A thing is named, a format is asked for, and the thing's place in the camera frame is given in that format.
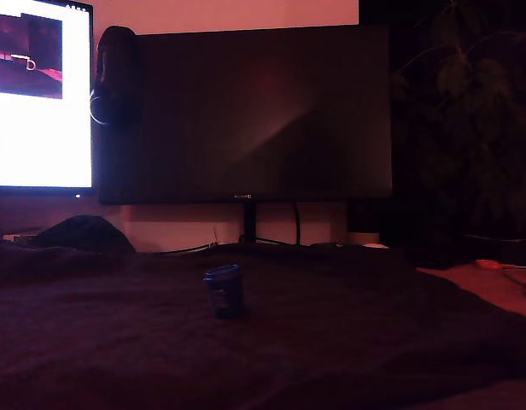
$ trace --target mouse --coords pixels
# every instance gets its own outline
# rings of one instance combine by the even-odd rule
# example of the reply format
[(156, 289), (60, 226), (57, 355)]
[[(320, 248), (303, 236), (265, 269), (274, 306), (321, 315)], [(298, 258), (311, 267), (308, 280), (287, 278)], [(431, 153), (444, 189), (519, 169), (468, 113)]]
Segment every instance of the mouse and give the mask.
[(36, 248), (65, 247), (105, 254), (135, 254), (128, 238), (101, 216), (77, 215), (29, 240)]

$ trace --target headphones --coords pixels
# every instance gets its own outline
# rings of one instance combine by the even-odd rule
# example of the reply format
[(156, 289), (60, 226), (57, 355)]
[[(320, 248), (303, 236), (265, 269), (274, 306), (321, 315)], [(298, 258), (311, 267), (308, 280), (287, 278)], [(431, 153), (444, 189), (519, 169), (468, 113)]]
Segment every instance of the headphones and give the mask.
[(91, 117), (101, 126), (131, 126), (141, 110), (142, 76), (136, 33), (126, 27), (108, 27), (97, 52)]

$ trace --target desk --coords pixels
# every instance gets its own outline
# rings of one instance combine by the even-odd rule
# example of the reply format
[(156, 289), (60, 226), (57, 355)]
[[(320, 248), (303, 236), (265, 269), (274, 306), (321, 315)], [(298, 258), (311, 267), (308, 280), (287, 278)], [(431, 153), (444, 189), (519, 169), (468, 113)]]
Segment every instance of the desk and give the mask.
[[(500, 271), (485, 271), (472, 265), (458, 266), (446, 271), (419, 269), (421, 272), (446, 278), (487, 302), (509, 312), (526, 316), (526, 296), (521, 286), (504, 277)], [(508, 270), (516, 279), (526, 283), (526, 269)]]

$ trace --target monitor screen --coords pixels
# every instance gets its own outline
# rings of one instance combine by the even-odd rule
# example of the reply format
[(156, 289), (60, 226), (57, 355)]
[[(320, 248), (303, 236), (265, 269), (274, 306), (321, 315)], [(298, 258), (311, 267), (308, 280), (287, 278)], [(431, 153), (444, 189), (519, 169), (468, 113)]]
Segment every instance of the monitor screen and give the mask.
[(91, 55), (91, 6), (0, 0), (0, 187), (91, 187)]
[(137, 45), (141, 120), (102, 132), (102, 203), (390, 195), (387, 27), (154, 34)]

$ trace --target blue lid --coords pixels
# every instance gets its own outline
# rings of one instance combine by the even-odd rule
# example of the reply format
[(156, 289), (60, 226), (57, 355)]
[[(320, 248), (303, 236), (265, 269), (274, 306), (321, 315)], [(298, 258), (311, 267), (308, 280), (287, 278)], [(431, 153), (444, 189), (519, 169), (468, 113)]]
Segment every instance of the blue lid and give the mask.
[(206, 279), (223, 280), (234, 278), (240, 274), (239, 265), (215, 267), (206, 273)]

